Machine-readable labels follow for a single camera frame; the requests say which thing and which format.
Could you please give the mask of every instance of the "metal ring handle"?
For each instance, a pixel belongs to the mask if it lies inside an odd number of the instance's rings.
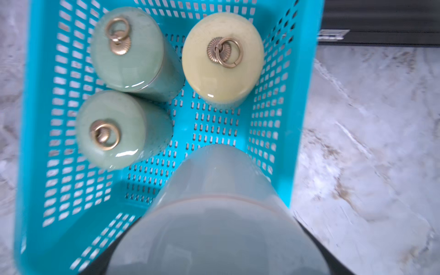
[[[106,145],[106,141],[110,138],[110,131],[113,131],[116,135],[116,141],[111,145]],[[100,149],[107,151],[115,148],[121,140],[121,132],[119,129],[108,122],[97,120],[90,126],[90,136],[93,143]]]
[[[237,47],[238,47],[238,58],[237,58],[237,60],[235,60],[235,62],[232,63],[232,64],[227,64],[227,63],[223,62],[223,60],[220,58],[220,49],[219,49],[219,47],[215,48],[216,49],[216,57],[217,57],[218,63],[220,63],[223,67],[225,67],[225,68],[234,68],[235,66],[240,64],[240,62],[243,59],[243,47],[242,47],[241,43],[238,40],[236,40],[235,38],[232,38],[232,37],[225,37],[225,38],[223,38],[222,40],[220,40],[217,43],[217,45],[220,44],[220,45],[223,46],[223,44],[228,42],[228,41],[234,42],[235,45],[237,45]]]
[[[110,27],[116,23],[116,22],[124,22],[125,24],[125,31],[119,32],[119,35],[115,35],[114,33],[110,33]],[[107,23],[106,26],[106,35],[109,39],[111,39],[113,42],[119,42],[121,40],[124,40],[127,38],[127,36],[130,34],[130,24],[124,17],[116,17],[110,20]]]

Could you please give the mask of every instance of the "brass ring pull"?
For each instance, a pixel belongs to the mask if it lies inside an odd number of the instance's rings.
[[[117,31],[114,33],[110,33],[110,27],[116,23],[116,22],[124,22],[125,24],[125,31]],[[123,17],[116,17],[110,20],[107,23],[106,26],[106,35],[109,39],[111,39],[113,42],[119,42],[121,40],[124,40],[127,38],[127,36],[130,34],[130,24],[128,23],[127,19]]]
[[[111,131],[116,135],[116,141],[113,144],[107,144]],[[102,120],[96,120],[92,123],[90,126],[90,136],[93,143],[104,151],[115,148],[121,140],[119,129],[115,125]]]
[[[237,60],[235,60],[235,62],[232,63],[232,64],[227,64],[227,63],[225,63],[225,62],[222,60],[222,58],[220,57],[220,49],[223,47],[223,44],[225,44],[225,43],[228,42],[228,41],[234,42],[235,45],[237,45],[237,47],[238,47],[238,58],[237,58]],[[218,63],[220,63],[220,64],[221,64],[223,67],[225,67],[225,68],[234,68],[234,67],[236,67],[238,64],[240,64],[240,62],[241,62],[242,59],[243,59],[243,47],[242,47],[241,43],[240,43],[238,40],[236,40],[235,38],[232,38],[232,37],[225,37],[225,38],[222,38],[222,39],[217,43],[217,45],[215,46],[215,52],[216,52],[216,58],[217,58],[217,60],[218,60]]]
[[[123,22],[125,30],[117,30],[110,32],[111,26],[116,22]],[[128,52],[132,41],[130,39],[130,24],[127,19],[123,17],[116,17],[110,20],[106,26],[106,35],[110,39],[110,50],[116,55],[123,55]]]

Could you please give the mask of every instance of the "canister lid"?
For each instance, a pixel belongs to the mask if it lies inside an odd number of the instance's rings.
[[[148,85],[158,74],[164,56],[159,26],[146,12],[134,7],[105,14],[96,24],[90,47],[98,76],[109,88],[123,92],[135,92]]]
[[[117,245],[106,275],[330,274],[292,217],[253,201],[197,197],[149,209]]]
[[[212,61],[215,43],[222,38],[224,47],[219,56],[227,59],[225,63],[232,64],[232,68]],[[183,47],[182,65],[188,83],[203,99],[229,104],[250,93],[260,78],[263,59],[263,43],[252,23],[240,15],[217,13],[190,31]]]
[[[81,153],[91,163],[103,169],[121,169],[143,154],[145,114],[132,96],[102,91],[81,106],[76,132]]]

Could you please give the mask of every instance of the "white marble surface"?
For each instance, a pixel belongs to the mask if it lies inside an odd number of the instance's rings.
[[[27,0],[0,8],[0,274],[12,260]],[[358,275],[440,274],[440,49],[319,47],[291,209]]]

